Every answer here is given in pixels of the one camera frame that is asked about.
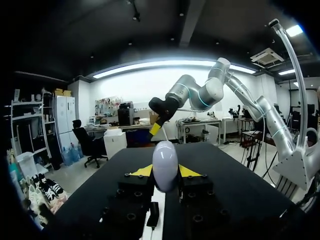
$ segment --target blue water bottle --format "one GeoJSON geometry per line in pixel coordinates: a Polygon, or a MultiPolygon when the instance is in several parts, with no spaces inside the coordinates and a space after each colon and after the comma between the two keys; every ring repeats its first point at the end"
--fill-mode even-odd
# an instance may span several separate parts
{"type": "Polygon", "coordinates": [[[70,166],[73,163],[72,159],[70,158],[70,153],[65,147],[63,147],[62,157],[64,165],[70,166]]]}
{"type": "Polygon", "coordinates": [[[71,143],[70,152],[71,152],[72,161],[78,162],[79,161],[79,153],[73,143],[71,143]]]}

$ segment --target fluorescent light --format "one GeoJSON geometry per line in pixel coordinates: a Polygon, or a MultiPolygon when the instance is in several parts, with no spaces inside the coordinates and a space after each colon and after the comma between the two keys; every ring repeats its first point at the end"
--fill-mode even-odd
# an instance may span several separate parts
{"type": "Polygon", "coordinates": [[[304,31],[302,31],[301,27],[299,25],[292,26],[286,30],[286,33],[290,37],[294,37],[298,34],[302,34],[304,31]]]}
{"type": "Polygon", "coordinates": [[[242,66],[236,66],[236,65],[231,65],[230,69],[232,70],[236,70],[239,72],[243,72],[243,73],[247,73],[247,74],[254,74],[256,71],[248,69],[248,68],[244,68],[242,66]]]}
{"type": "MultiPolygon", "coordinates": [[[[124,71],[130,71],[134,69],[143,69],[143,68],[152,68],[152,67],[165,67],[165,66],[204,66],[204,67],[212,67],[215,65],[215,61],[202,61],[202,60],[164,60],[164,61],[152,61],[152,62],[144,62],[133,64],[129,66],[118,67],[109,71],[105,71],[99,74],[94,75],[95,79],[99,79],[102,77],[106,77],[112,74],[121,73],[124,71]]],[[[256,71],[247,69],[241,66],[231,65],[230,69],[236,70],[239,72],[254,74],[256,71]]]]}
{"type": "Polygon", "coordinates": [[[293,74],[294,72],[295,72],[294,69],[290,69],[290,70],[287,70],[287,71],[279,72],[279,75],[293,74]]]}

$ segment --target ceiling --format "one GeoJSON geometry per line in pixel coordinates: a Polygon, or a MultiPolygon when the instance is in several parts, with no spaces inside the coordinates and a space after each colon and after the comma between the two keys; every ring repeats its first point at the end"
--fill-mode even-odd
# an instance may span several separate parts
{"type": "MultiPolygon", "coordinates": [[[[294,85],[294,83],[296,82],[297,82],[296,79],[291,79],[291,80],[284,81],[279,85],[284,89],[298,90],[299,88],[296,85],[294,85]]],[[[306,89],[317,90],[320,87],[320,77],[305,77],[304,85],[306,89]]]]}
{"type": "MultiPolygon", "coordinates": [[[[184,56],[225,57],[261,71],[250,57],[272,48],[285,61],[262,72],[279,82],[293,78],[278,75],[292,65],[267,25],[274,18],[285,29],[297,22],[268,0],[47,0],[11,7],[14,71],[71,81],[127,62],[184,56]]],[[[290,40],[305,77],[319,77],[320,60],[307,36],[290,40]]]]}

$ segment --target air conditioner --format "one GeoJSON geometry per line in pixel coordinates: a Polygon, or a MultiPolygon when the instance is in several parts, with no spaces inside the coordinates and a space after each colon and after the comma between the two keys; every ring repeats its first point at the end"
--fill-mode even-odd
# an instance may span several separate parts
{"type": "Polygon", "coordinates": [[[276,61],[281,61],[281,62],[284,61],[284,59],[281,56],[276,54],[275,51],[273,51],[269,47],[257,53],[256,55],[251,56],[250,58],[251,58],[251,62],[263,64],[263,65],[272,64],[276,61]]]}

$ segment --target white bin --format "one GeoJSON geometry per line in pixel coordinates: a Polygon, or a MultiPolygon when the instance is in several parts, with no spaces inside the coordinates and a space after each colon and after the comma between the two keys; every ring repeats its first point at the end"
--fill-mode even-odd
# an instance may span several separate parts
{"type": "Polygon", "coordinates": [[[109,159],[113,157],[121,149],[127,148],[127,138],[125,132],[117,135],[105,134],[103,137],[106,155],[109,159]]]}
{"type": "Polygon", "coordinates": [[[34,154],[32,152],[27,151],[18,155],[16,161],[19,164],[24,177],[29,176],[31,178],[33,175],[38,174],[34,154]]]}

